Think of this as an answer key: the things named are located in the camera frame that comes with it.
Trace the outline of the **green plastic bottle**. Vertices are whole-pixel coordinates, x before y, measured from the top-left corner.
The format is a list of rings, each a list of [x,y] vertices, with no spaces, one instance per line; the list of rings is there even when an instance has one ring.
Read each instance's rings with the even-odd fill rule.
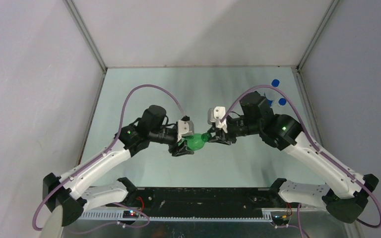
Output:
[[[195,133],[194,135],[187,136],[183,141],[188,142],[188,146],[192,151],[197,151],[202,149],[207,142],[203,142],[201,139],[202,133]]]

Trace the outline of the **green bottle cap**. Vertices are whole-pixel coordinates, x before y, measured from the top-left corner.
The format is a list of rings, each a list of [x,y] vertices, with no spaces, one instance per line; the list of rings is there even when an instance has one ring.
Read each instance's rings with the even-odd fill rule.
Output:
[[[211,133],[206,132],[201,135],[201,139],[203,142],[208,142],[211,139]]]

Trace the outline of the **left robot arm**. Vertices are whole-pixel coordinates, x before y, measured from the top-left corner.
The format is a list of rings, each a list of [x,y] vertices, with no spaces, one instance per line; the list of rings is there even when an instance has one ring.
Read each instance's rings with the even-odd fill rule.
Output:
[[[93,186],[93,183],[117,165],[148,148],[151,142],[166,144],[172,156],[193,154],[184,139],[194,135],[190,117],[184,116],[176,123],[165,124],[166,110],[151,105],[134,122],[123,126],[114,140],[95,158],[78,165],[60,176],[49,173],[43,178],[43,201],[49,211],[61,208],[61,226],[78,220],[83,212],[111,203],[132,206],[137,200],[136,188],[127,178],[110,185]]]

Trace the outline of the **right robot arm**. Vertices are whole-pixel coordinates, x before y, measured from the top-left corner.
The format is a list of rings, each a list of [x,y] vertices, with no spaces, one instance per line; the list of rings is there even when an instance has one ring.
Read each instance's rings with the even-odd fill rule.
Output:
[[[228,116],[224,107],[208,110],[211,143],[231,145],[238,137],[258,135],[264,143],[299,160],[323,180],[322,185],[314,185],[278,178],[270,187],[271,205],[302,203],[325,209],[348,224],[358,220],[378,185],[376,176],[348,168],[312,139],[293,117],[274,113],[260,93],[248,93],[239,103],[243,114],[237,118]]]

